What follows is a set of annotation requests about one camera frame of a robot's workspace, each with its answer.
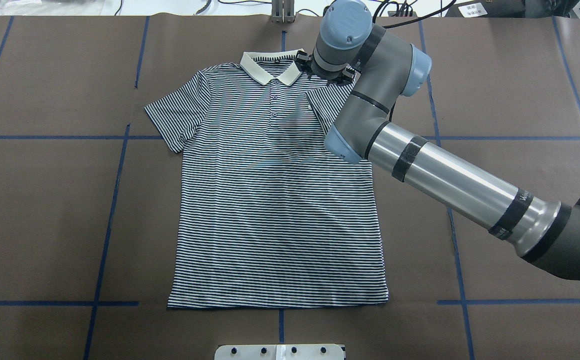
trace light blue joint cap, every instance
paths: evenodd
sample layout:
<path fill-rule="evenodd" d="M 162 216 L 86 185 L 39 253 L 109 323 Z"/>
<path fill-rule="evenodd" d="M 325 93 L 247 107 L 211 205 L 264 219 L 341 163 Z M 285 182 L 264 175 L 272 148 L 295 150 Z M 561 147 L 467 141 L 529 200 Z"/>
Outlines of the light blue joint cap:
<path fill-rule="evenodd" d="M 321 21 L 321 39 L 337 50 L 360 46 L 370 32 L 372 14 L 361 0 L 336 0 Z"/>
<path fill-rule="evenodd" d="M 406 87 L 401 93 L 403 96 L 413 96 L 421 88 L 432 69 L 432 59 L 414 45 L 410 44 L 410 46 L 412 47 L 412 64 Z"/>
<path fill-rule="evenodd" d="M 361 161 L 361 156 L 352 150 L 335 125 L 329 128 L 324 145 L 329 152 L 350 164 L 359 164 Z"/>

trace black and white stripes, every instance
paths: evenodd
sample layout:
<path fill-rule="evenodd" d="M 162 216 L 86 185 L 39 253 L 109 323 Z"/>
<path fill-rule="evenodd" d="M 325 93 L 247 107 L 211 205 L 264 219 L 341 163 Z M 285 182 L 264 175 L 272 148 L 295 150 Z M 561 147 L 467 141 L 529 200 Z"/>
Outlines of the black and white stripes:
<path fill-rule="evenodd" d="M 285 54 L 254 60 L 274 77 L 294 66 Z M 145 107 L 183 152 L 169 307 L 388 300 L 371 165 L 324 148 L 351 89 L 305 75 L 262 85 L 227 63 Z"/>

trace metal plate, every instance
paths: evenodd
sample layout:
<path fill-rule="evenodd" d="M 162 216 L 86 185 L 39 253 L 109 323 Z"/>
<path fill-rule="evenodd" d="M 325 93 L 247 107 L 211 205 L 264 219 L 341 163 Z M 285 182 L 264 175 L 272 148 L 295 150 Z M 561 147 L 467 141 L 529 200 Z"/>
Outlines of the metal plate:
<path fill-rule="evenodd" d="M 222 345 L 214 360 L 345 360 L 344 349 L 337 344 Z"/>

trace metal bracket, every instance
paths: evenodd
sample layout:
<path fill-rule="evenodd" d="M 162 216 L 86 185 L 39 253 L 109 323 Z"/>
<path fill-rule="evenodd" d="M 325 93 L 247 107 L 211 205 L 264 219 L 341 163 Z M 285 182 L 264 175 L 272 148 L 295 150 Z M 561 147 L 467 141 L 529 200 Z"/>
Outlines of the metal bracket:
<path fill-rule="evenodd" d="M 272 0 L 272 22 L 294 23 L 295 0 Z"/>
<path fill-rule="evenodd" d="M 337 344 L 222 345 L 214 360 L 346 360 L 345 349 Z"/>

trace white floor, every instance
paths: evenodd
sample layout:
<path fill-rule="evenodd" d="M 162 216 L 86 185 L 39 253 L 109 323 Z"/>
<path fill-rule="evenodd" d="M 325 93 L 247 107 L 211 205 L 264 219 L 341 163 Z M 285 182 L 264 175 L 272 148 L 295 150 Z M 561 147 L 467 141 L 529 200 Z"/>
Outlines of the white floor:
<path fill-rule="evenodd" d="M 457 0 L 458 3 L 466 2 L 467 0 Z M 22 8 L 25 7 L 31 9 L 31 7 L 39 7 L 39 3 L 47 9 L 45 13 L 34 12 L 36 15 L 58 15 L 56 12 L 61 10 L 54 10 L 54 7 L 61 7 L 59 0 L 11 0 L 15 2 L 15 5 L 9 7 L 9 10 L 15 7 Z M 88 0 L 75 0 L 75 3 L 85 3 L 83 7 L 88 7 Z M 103 16 L 112 16 L 119 8 L 121 0 L 94 0 L 95 3 L 99 4 L 100 14 Z M 324 7 L 331 4 L 332 0 L 295 0 L 294 9 L 310 9 L 317 14 L 322 14 Z M 363 2 L 368 6 L 368 9 L 375 11 L 380 2 L 373 0 L 363 0 Z M 429 14 L 440 9 L 441 2 L 443 5 L 447 5 L 450 0 L 418 0 L 412 7 L 417 14 L 420 16 L 424 14 Z M 16 5 L 17 3 L 29 3 L 26 5 Z M 123 0 L 123 6 L 119 15 L 122 16 L 149 16 L 161 12 L 177 14 L 177 15 L 193 15 L 197 10 L 201 9 L 206 4 L 206 0 Z M 395 5 L 390 5 L 384 16 L 388 14 L 388 10 L 395 9 Z M 74 11 L 73 15 L 91 15 L 90 13 L 78 13 L 74 7 L 70 11 Z M 212 0 L 210 7 L 203 12 L 203 15 L 253 15 L 253 14 L 270 14 L 271 7 L 269 4 L 220 4 L 217 0 Z M 310 15 L 309 12 L 301 12 L 302 14 Z"/>

